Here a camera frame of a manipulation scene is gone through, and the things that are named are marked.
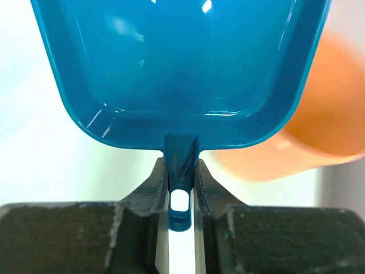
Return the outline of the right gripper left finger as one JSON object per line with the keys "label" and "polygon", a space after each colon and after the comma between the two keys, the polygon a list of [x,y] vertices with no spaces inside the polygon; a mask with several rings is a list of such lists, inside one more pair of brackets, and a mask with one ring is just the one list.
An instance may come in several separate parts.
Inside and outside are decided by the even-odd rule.
{"label": "right gripper left finger", "polygon": [[163,158],[118,202],[1,207],[2,273],[168,273],[168,175]]}

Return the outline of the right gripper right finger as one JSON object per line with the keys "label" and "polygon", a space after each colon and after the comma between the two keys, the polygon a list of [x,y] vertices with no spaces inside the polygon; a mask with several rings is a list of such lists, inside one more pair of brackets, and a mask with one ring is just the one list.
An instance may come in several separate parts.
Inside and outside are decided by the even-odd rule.
{"label": "right gripper right finger", "polygon": [[364,272],[364,222],[354,212],[246,205],[202,160],[193,182],[197,273]]}

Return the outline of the blue plastic dustpan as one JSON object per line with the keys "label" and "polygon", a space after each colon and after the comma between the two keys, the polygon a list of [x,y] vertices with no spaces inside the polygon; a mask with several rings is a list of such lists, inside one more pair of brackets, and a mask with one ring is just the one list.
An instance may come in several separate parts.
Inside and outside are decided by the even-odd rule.
{"label": "blue plastic dustpan", "polygon": [[63,105],[90,137],[159,150],[190,192],[204,150],[275,135],[330,1],[32,1]]}

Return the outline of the orange plastic bucket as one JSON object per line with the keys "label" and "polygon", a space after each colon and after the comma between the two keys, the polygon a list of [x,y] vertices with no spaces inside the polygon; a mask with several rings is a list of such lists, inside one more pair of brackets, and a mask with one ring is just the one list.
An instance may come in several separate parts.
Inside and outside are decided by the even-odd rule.
{"label": "orange plastic bucket", "polygon": [[216,159],[249,182],[284,178],[364,155],[364,65],[344,40],[322,34],[301,101],[289,122],[249,148]]}

